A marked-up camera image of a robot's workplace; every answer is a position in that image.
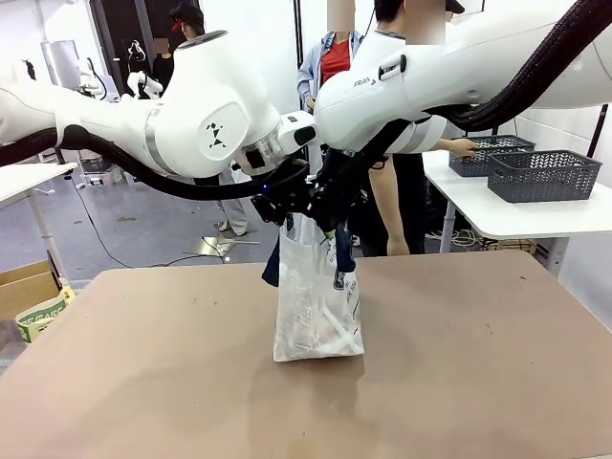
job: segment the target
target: red shirt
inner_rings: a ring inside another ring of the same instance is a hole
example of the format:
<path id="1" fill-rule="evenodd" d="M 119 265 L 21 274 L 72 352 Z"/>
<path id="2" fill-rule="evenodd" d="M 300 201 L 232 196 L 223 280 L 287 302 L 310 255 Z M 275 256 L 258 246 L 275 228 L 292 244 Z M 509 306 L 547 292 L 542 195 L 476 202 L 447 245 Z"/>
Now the red shirt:
<path id="1" fill-rule="evenodd" d="M 349 54 L 350 40 L 341 43 L 332 43 L 329 53 L 323 56 L 321 60 L 321 86 L 325 84 L 329 78 L 339 72 L 345 72 L 351 68 L 351 55 Z"/>

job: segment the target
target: dark doorway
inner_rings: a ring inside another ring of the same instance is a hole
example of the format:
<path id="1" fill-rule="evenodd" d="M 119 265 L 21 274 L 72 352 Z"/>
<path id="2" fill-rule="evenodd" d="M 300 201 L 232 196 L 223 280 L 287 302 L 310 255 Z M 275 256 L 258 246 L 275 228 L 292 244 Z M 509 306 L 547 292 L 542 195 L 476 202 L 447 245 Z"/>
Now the dark doorway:
<path id="1" fill-rule="evenodd" d="M 153 38 L 168 38 L 174 51 L 183 41 L 180 33 L 174 33 L 170 12 L 180 0 L 91 0 L 92 15 L 98 32 L 106 68 L 115 80 L 120 94 L 128 93 L 129 53 L 133 40 L 138 40 L 147 54 L 145 68 L 155 59 Z M 197 0 L 189 3 L 199 6 Z"/>

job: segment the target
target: white plastic bag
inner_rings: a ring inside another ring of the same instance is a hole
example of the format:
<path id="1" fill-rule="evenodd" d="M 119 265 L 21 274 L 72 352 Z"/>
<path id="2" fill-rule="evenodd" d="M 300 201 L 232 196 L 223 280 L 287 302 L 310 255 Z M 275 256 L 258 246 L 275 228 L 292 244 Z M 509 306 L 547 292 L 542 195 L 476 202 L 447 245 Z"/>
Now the white plastic bag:
<path id="1" fill-rule="evenodd" d="M 336 239 L 293 215 L 280 231 L 275 361 L 363 354 L 355 273 L 337 269 Z"/>

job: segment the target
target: table leg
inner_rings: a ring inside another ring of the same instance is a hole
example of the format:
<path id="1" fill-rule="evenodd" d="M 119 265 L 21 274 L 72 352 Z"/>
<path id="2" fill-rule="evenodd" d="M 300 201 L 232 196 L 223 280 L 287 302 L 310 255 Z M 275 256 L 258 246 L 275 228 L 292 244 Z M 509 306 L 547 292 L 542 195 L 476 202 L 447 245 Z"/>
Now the table leg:
<path id="1" fill-rule="evenodd" d="M 444 217 L 444 228 L 442 229 L 442 241 L 440 242 L 440 253 L 449 253 L 452 243 L 452 234 L 455 229 L 455 210 L 457 207 L 448 201 L 447 214 Z"/>
<path id="2" fill-rule="evenodd" d="M 34 213 L 34 218 L 36 219 L 36 223 L 38 224 L 38 228 L 40 229 L 40 234 L 45 244 L 47 245 L 47 249 L 51 254 L 53 261 L 55 262 L 55 266 L 59 271 L 60 277 L 67 279 L 66 268 L 64 268 L 64 263 L 61 261 L 59 257 L 59 252 L 57 251 L 57 246 L 55 245 L 54 236 L 51 234 L 49 229 L 47 228 L 47 224 L 45 223 L 44 218 L 42 217 L 42 212 L 40 211 L 40 206 L 38 205 L 36 192 L 33 189 L 28 191 L 28 201 L 30 201 L 30 206 L 32 207 L 32 211 Z"/>
<path id="3" fill-rule="evenodd" d="M 546 269 L 555 277 L 558 277 L 561 272 L 563 258 L 565 258 L 565 253 L 567 252 L 567 245 L 569 242 L 569 237 L 558 237 L 553 241 L 553 247 L 551 247 L 551 250 L 548 253 Z"/>

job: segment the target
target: gray pants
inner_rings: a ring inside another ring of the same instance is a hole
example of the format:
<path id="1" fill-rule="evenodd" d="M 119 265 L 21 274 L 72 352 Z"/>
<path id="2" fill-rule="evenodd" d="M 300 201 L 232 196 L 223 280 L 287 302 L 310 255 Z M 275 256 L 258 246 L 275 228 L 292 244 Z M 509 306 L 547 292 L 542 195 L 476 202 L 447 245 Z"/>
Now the gray pants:
<path id="1" fill-rule="evenodd" d="M 228 167 L 219 174 L 219 185 L 233 185 L 235 181 L 231 176 L 231 169 Z M 217 207 L 223 210 L 226 215 L 226 219 L 231 226 L 233 232 L 238 235 L 247 232 L 247 226 L 249 220 L 247 218 L 247 212 L 239 199 L 229 199 L 227 201 L 217 201 Z"/>

